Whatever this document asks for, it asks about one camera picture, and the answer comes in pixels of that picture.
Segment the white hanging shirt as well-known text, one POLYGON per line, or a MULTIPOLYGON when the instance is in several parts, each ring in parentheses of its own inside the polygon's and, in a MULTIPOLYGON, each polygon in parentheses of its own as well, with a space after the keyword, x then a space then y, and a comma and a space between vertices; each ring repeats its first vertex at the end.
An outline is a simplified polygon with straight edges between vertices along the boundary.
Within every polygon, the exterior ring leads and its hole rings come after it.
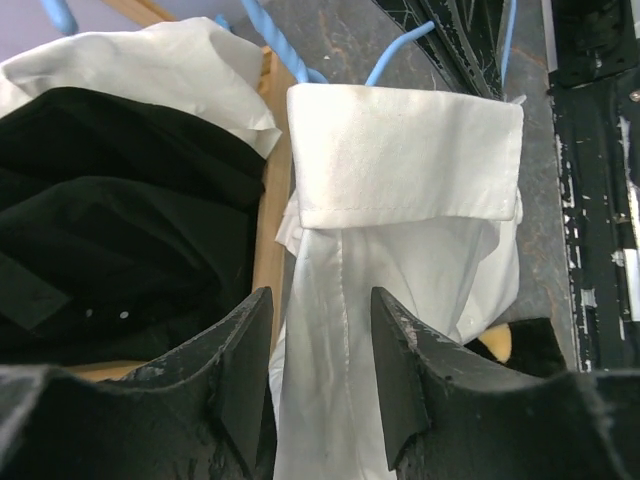
POLYGON ((198 116, 268 157, 281 132, 258 93, 262 61, 258 46, 205 17, 81 33, 3 61, 1 113, 79 87, 198 116))

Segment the black floral plush blanket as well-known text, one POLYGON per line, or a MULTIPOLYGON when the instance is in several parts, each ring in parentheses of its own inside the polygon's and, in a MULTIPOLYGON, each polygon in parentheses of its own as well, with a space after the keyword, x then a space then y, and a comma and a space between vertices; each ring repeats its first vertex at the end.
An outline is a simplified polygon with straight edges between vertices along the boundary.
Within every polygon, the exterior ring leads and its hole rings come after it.
POLYGON ((494 363, 539 378, 567 370, 549 318, 518 320, 491 327, 465 347, 494 363))

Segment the white shirt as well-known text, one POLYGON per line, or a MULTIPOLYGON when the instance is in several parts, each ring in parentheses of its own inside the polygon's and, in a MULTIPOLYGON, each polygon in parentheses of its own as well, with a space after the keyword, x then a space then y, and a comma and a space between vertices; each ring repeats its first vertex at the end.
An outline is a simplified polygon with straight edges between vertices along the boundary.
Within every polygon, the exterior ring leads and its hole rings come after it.
POLYGON ((268 157, 281 132, 258 93, 262 61, 258 46, 205 17, 81 33, 3 61, 1 113, 79 87, 198 116, 268 157))
POLYGON ((450 339, 516 299, 521 105, 446 91, 298 84, 295 257, 270 363, 278 479, 388 479, 370 295, 387 289, 450 339))

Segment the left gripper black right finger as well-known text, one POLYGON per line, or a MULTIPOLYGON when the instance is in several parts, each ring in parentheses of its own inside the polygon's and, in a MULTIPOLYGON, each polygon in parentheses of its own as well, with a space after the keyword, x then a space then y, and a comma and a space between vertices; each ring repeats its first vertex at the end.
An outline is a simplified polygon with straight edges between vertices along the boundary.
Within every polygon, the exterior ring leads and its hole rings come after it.
POLYGON ((400 479, 635 479, 639 373, 548 379, 485 359, 371 292, 384 448, 400 479))

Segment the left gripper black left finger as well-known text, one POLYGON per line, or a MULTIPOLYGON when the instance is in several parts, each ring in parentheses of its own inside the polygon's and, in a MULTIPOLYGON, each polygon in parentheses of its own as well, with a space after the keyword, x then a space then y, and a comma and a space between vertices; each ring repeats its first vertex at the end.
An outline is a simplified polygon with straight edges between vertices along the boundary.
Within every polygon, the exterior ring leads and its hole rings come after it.
POLYGON ((271 291, 119 380, 1 370, 5 479, 269 479, 271 291))

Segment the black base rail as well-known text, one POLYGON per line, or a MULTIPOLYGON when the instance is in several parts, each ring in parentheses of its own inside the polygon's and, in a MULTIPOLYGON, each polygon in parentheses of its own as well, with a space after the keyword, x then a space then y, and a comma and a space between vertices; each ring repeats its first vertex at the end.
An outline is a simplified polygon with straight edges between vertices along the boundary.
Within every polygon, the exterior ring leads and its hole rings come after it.
MULTIPOLYGON (((383 1, 453 90, 504 95, 513 1, 383 1)), ((581 370, 639 364, 639 5, 548 1, 549 80, 581 370)))

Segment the wooden clothes rack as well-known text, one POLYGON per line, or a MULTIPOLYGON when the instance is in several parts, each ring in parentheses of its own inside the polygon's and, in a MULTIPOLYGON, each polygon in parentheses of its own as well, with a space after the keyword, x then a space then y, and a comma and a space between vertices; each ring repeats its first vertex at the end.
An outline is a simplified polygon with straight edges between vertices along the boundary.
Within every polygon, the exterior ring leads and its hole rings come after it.
MULTIPOLYGON (((101 1, 139 26, 174 21, 174 17, 153 1, 101 1)), ((292 147, 286 108, 286 93, 294 77, 285 68, 285 55, 295 53, 285 46, 286 38, 258 1, 241 1, 251 23, 268 47, 263 47, 263 63, 258 92, 273 113, 282 134, 267 160, 263 181, 265 192, 259 205, 254 255, 253 285, 270 287, 273 294, 271 353, 282 326, 285 248, 276 241, 277 231, 289 199, 292 178, 292 147)), ((140 361, 115 361, 65 367, 91 381, 119 379, 143 365, 140 361)))

